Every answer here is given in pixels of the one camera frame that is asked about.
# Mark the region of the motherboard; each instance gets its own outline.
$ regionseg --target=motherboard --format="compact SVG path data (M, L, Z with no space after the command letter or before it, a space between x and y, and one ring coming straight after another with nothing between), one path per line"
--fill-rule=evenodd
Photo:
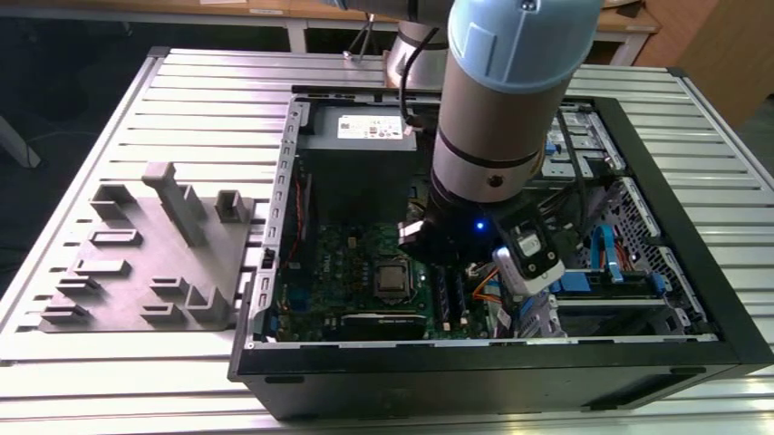
M395 225L320 225L316 230L312 274L290 270L282 287L280 341L352 340L359 334L368 340L394 339L392 334L415 339L487 336L484 307L466 308L472 303L463 276L455 279L454 271L410 259L398 248ZM379 327L384 323L395 328Z

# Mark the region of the wooden furniture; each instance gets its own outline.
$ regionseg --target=wooden furniture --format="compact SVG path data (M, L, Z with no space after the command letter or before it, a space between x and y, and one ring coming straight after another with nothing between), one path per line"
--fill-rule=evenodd
M247 3L201 5L199 0L0 0L0 15L95 19L125 22L235 24L288 29L290 48L306 53L307 28L359 29L364 15L323 5L316 0L248 0ZM375 30L394 31L395 21L376 17ZM649 36L661 25L646 12L627 18L604 10L596 41L619 44L613 65L631 65Z
M662 23L638 66L678 66L734 128L774 92L771 0L647 0Z

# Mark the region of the aluminum table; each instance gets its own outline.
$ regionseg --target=aluminum table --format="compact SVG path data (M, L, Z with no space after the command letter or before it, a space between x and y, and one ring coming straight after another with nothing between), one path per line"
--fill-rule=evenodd
M226 379L232 331L45 334L39 313L97 219L97 184L148 195L145 162L169 160L200 196L268 200L292 84L382 86L380 57L153 49L0 302L3 433L200 430L400 433L765 433L774 370L710 382L634 411L275 421ZM774 342L774 180L687 79L587 66L570 94L617 98L769 342ZM246 266L260 255L255 210Z

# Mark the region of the green circuit board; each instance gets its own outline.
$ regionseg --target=green circuit board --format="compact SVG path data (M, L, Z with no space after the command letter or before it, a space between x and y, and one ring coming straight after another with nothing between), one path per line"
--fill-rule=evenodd
M320 226L311 276L282 288L280 341L326 341L340 314L418 314L427 317L427 339L479 338L484 313L471 311L467 325L444 327L434 319L431 270L398 248L395 225ZM386 302L375 296L379 265L404 264L410 293Z

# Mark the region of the black cable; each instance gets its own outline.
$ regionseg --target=black cable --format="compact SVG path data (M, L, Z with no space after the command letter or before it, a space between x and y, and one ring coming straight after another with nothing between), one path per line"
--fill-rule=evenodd
M556 111L556 121L559 122L560 135L564 139L564 148L570 154L570 162L572 163L572 171L575 172L575 184L578 185L578 197L580 198L580 217L578 219L578 233L580 235L586 232L586 219L588 212L586 182L583 181L583 172L580 172L580 164L578 163L578 156L575 155L575 146L572 145L572 138L570 137L570 130L567 129L567 122L562 114L562 108Z
M366 39L363 40L363 45L360 46L360 59L363 59L363 55L366 54L366 50L368 48L368 42L371 40L371 32L374 31L374 20L370 19L368 14L366 14L367 19L367 30L366 30Z
M422 53L422 50L424 50L427 44L431 43L431 39L435 36L435 34L438 34L438 27L432 28L432 30L427 33L427 36L424 36L424 39L419 43L418 47L414 49L414 53L408 56L408 59L406 60L403 74L400 74L400 87L398 88L398 100L400 101L400 115L403 116L406 124L416 128L419 128L420 125L416 123L416 119L414 118L414 116L408 114L407 108L408 72L411 71L411 65L414 65L414 62L416 61L419 54Z

